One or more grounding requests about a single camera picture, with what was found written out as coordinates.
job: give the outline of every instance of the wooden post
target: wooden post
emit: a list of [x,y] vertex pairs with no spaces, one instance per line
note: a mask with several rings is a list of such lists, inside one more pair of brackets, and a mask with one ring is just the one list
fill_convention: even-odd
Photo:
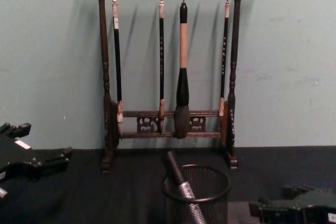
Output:
[[238,37],[239,37],[239,17],[240,17],[240,0],[235,0],[234,14],[233,14],[233,28],[232,28],[232,43],[231,43],[231,63],[230,63],[230,91],[228,95],[229,109],[235,114],[236,96],[236,67],[238,57]]
[[105,0],[99,1],[99,23],[100,23],[100,46],[101,46],[101,61],[103,69],[103,86],[104,86],[104,163],[109,165],[112,159],[112,128],[111,128],[111,95],[110,95],[110,77],[109,77],[109,53],[107,43],[107,29],[106,29],[106,14],[105,14]]

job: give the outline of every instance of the wooden foot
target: wooden foot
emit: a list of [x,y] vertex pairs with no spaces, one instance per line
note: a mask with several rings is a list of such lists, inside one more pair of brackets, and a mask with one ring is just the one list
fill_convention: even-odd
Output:
[[223,150],[223,156],[227,163],[227,166],[230,167],[230,169],[237,169],[237,166],[238,166],[237,157],[231,156],[226,148],[222,148],[222,150]]
[[103,173],[109,173],[110,167],[113,160],[113,152],[112,151],[105,151],[104,157],[101,161],[101,170]]

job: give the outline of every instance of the white label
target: white label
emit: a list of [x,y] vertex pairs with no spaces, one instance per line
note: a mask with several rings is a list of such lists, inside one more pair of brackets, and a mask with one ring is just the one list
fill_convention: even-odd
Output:
[[6,176],[6,172],[0,173],[0,180],[4,179]]
[[0,188],[0,198],[4,198],[6,194],[7,192],[4,189]]
[[329,222],[336,223],[336,214],[328,213]]
[[30,149],[30,146],[28,144],[25,144],[21,140],[17,140],[17,141],[15,141],[15,143],[18,144],[18,145],[20,145],[22,148],[24,148],[26,150]]
[[113,18],[113,25],[115,29],[119,29],[119,25],[118,25],[118,17],[114,17]]

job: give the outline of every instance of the horizontal wooden bar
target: horizontal wooden bar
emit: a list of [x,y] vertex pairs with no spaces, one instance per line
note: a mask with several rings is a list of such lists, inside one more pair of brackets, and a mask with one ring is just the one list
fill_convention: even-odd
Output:
[[[123,112],[124,118],[137,118],[137,117],[155,117],[159,116],[159,112],[154,111],[124,111]],[[174,111],[165,111],[164,116],[166,118],[172,118],[174,116]],[[217,117],[218,110],[195,110],[190,111],[190,116],[206,116],[206,117]]]
[[[174,137],[174,132],[124,132],[122,138]],[[221,137],[220,132],[188,132],[187,137]]]

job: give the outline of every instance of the black wire mesh cup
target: black wire mesh cup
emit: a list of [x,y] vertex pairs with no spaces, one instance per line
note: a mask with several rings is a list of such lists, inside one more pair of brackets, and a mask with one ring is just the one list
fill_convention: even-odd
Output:
[[166,223],[194,224],[190,204],[198,204],[206,224],[227,224],[227,193],[231,188],[228,175],[201,165],[184,165],[182,168],[195,199],[182,197],[174,181],[166,175],[162,183]]

